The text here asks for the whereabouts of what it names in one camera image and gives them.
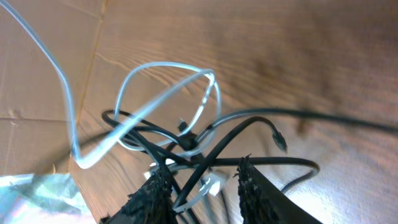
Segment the black cable barrel plug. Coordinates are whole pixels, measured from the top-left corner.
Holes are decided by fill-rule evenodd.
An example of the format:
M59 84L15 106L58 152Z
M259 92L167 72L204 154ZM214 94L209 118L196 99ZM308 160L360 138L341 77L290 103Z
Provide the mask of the black cable barrel plug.
M183 186L183 189L177 196L174 202L174 208L178 208L183 203L186 202L186 198L189 195L190 191L193 189L194 185L198 182L203 173L209 168L210 165L215 161L218 155L222 152L222 150L244 129L250 126L252 123L262 122L267 124L272 131L272 138L276 146L283 152L287 153L288 147L283 135L277 130L275 125L266 118L255 116L244 120L242 123L233 128L212 150L211 152L204 158L204 161L199 164L199 166L195 169L193 174L187 180L187 183Z

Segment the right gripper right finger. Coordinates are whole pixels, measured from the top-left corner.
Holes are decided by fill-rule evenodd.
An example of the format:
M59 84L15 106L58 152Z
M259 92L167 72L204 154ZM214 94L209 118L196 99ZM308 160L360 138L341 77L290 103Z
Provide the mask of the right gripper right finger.
M239 207L244 224L320 222L286 197L253 166L248 156L241 158L237 171Z

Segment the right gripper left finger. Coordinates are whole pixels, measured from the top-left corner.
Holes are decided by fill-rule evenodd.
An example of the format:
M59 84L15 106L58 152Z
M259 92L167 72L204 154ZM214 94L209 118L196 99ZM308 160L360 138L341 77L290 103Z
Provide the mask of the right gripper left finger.
M172 224L174 211L171 201L171 175L159 169L113 216L99 220L100 224Z

